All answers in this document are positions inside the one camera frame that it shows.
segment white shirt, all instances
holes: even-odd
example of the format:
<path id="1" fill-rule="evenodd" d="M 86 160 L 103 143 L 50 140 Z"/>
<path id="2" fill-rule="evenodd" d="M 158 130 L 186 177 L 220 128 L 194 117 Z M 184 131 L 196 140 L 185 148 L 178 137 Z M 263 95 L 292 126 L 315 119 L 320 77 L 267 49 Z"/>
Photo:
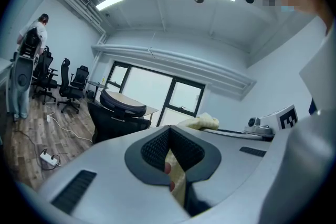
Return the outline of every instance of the white shirt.
<path id="1" fill-rule="evenodd" d="M 336 22 L 332 24 L 318 52 L 300 71 L 316 108 L 336 108 Z"/>
<path id="2" fill-rule="evenodd" d="M 39 35 L 39 37 L 41 39 L 41 49 L 44 49 L 46 47 L 46 42 L 47 42 L 48 35 L 47 35 L 47 29 L 42 23 L 40 23 L 38 21 L 35 21 L 33 23 L 29 23 L 24 28 L 22 28 L 19 33 L 20 33 L 21 36 L 24 37 L 25 34 L 33 28 L 36 28 L 37 34 Z"/>

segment power strip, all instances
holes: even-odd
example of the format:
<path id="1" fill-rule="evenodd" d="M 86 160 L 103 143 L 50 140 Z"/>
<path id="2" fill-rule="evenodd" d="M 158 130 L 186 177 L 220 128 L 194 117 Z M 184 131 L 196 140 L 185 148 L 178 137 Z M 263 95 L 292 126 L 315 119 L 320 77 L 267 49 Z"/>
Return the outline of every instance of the power strip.
<path id="1" fill-rule="evenodd" d="M 55 167 L 57 163 L 59 162 L 58 159 L 51 158 L 51 156 L 46 152 L 42 152 L 40 155 L 40 158 L 44 160 L 45 162 L 47 162 L 48 164 L 50 164 L 52 167 Z"/>

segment wooden floor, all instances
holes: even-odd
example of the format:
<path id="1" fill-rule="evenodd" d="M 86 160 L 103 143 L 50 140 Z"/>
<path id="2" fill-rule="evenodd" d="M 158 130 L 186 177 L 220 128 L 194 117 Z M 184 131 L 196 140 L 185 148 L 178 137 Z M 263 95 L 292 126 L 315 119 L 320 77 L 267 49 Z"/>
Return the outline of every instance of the wooden floor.
<path id="1" fill-rule="evenodd" d="M 57 101 L 66 100 L 59 95 L 58 89 L 54 89 L 52 92 Z M 86 98 L 76 100 L 77 103 L 80 103 L 79 114 L 76 114 L 71 107 L 61 113 L 64 104 L 57 106 L 49 97 L 46 102 L 52 103 L 42 105 L 43 98 L 42 96 L 36 99 L 30 97 L 30 110 L 27 119 L 20 119 L 14 124 L 12 118 L 7 116 L 5 124 L 0 126 L 3 128 L 1 137 L 4 156 L 13 177 L 35 190 L 52 173 L 61 169 L 61 167 L 57 167 L 54 170 L 42 170 L 40 159 L 36 159 L 36 154 L 40 155 L 46 148 L 48 154 L 59 155 L 61 165 L 64 165 L 91 147 L 90 141 L 78 139 L 71 132 L 62 130 L 53 119 L 50 119 L 50 123 L 48 123 L 47 115 L 55 112 L 51 116 L 58 121 L 60 126 L 90 140 L 92 140 L 95 129 L 88 112 Z M 35 146 L 20 131 L 27 134 Z M 42 165 L 43 168 L 52 168 L 45 162 Z"/>

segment jeans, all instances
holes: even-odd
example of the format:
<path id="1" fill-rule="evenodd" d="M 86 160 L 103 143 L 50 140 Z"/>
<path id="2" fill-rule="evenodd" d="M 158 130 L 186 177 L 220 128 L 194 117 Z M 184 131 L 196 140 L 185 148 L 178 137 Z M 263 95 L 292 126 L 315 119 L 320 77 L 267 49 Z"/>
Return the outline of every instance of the jeans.
<path id="1" fill-rule="evenodd" d="M 13 87 L 13 109 L 14 109 L 14 117 L 25 119 L 28 117 L 29 110 L 29 89 L 25 92 L 19 92 L 15 87 Z"/>

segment office chair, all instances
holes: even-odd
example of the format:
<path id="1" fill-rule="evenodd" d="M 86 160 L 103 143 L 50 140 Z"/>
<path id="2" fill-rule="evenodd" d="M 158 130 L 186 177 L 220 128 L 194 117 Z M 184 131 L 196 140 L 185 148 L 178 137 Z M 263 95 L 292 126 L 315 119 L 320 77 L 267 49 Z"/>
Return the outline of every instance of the office chair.
<path id="1" fill-rule="evenodd" d="M 81 90 L 69 86 L 69 65 L 70 65 L 69 59 L 64 58 L 64 61 L 61 66 L 62 85 L 59 88 L 59 94 L 62 97 L 66 97 L 67 101 L 57 102 L 57 106 L 59 106 L 59 104 L 66 104 L 61 110 L 61 113 L 64 113 L 64 109 L 67 106 L 71 106 L 76 110 L 76 113 L 78 114 L 79 113 L 78 108 L 80 107 L 80 104 L 73 103 L 71 99 L 80 99 L 83 98 L 84 95 Z"/>
<path id="2" fill-rule="evenodd" d="M 146 106 L 128 106 L 126 109 L 124 104 L 114 100 L 105 90 L 102 91 L 100 101 L 108 109 L 93 102 L 88 102 L 89 113 L 95 126 L 92 137 L 93 144 L 146 130 L 152 124 L 149 120 L 132 117 L 143 116 L 146 112 Z M 135 110 L 138 108 L 142 110 L 144 108 L 143 112 L 139 113 L 139 111 Z"/>
<path id="3" fill-rule="evenodd" d="M 70 85 L 73 87 L 76 87 L 80 90 L 85 88 L 87 77 L 89 75 L 88 68 L 85 66 L 80 66 L 80 68 L 77 68 L 76 75 L 74 80 L 72 80 L 72 76 L 74 75 L 73 73 L 71 74 L 71 79 L 70 79 Z"/>
<path id="4" fill-rule="evenodd" d="M 40 67 L 41 70 L 39 70 L 39 75 L 36 78 L 36 81 L 34 82 L 34 85 L 36 85 L 35 90 L 34 90 L 34 95 L 32 96 L 32 99 L 34 99 L 35 97 L 39 97 L 41 95 L 44 95 L 44 100 L 43 100 L 43 105 L 46 103 L 46 97 L 49 96 L 51 98 L 53 98 L 54 102 L 56 102 L 56 97 L 54 97 L 51 92 L 48 92 L 47 89 L 49 89 L 49 91 L 51 89 L 56 89 L 57 88 L 57 81 L 52 79 L 53 76 L 58 76 L 57 74 L 54 73 L 54 71 L 57 71 L 54 68 L 50 68 L 49 66 L 53 60 L 53 57 L 51 56 L 51 52 L 44 52 L 44 56 L 43 56 L 43 64 Z M 43 88 L 43 90 L 39 90 L 38 92 L 36 92 L 36 89 L 38 87 Z"/>
<path id="5" fill-rule="evenodd" d="M 43 61 L 48 53 L 49 53 L 49 47 L 46 46 L 45 49 L 43 50 L 43 53 L 38 58 L 37 65 L 35 67 L 35 70 L 33 71 L 33 78 L 31 85 L 36 85 L 36 80 L 38 76 L 43 73 Z"/>

